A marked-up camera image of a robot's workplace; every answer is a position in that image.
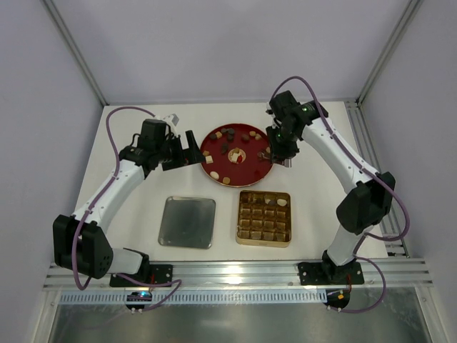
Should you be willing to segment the metal tongs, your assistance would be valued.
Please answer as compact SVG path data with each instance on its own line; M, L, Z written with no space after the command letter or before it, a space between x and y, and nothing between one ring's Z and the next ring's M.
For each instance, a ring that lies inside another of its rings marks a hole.
M291 159L282 159L279 156L266 151L265 149L258 152L257 156L259 161L268 161L271 164L277 164L285 168L291 168L292 166Z

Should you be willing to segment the silver square box lid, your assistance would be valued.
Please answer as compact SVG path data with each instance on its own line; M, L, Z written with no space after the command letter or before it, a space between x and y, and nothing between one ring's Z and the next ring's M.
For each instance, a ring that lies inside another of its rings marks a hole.
M214 235L216 202L202 197L168 197L159 230L164 247L209 249Z

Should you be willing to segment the tan oval chocolate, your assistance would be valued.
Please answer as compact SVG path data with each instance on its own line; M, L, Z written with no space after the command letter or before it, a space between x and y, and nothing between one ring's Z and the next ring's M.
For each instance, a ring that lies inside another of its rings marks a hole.
M287 201L286 201L285 199L279 199L279 200L277 201L277 204L278 204L279 206L284 207L284 206L287 205Z

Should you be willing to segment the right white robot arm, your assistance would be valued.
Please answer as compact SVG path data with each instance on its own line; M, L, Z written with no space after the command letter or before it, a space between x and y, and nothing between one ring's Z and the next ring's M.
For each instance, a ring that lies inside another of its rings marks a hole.
M389 172L379 173L348 145L319 102L302 104L285 91L272 97L267 112L273 117L266 129L271 163L289 166L299 152L298 143L304 141L327 163L346 193L336 208L335 238L321 262L304 269L313 285L343 284L356 274L355 255L364 234L390 212L396 180Z

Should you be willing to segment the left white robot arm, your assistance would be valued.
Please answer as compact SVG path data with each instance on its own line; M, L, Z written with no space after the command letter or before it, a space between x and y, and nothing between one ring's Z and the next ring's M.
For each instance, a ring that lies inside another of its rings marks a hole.
M147 254L114 249L106 236L112 219L136 187L157 167L163 171L201 164L205 157L194 133L186 131L183 148L174 121L146 119L129 145L116 150L116 163L104 183L72 215L59 215L53 223L54 261L75 277L114 277L145 282L150 268Z

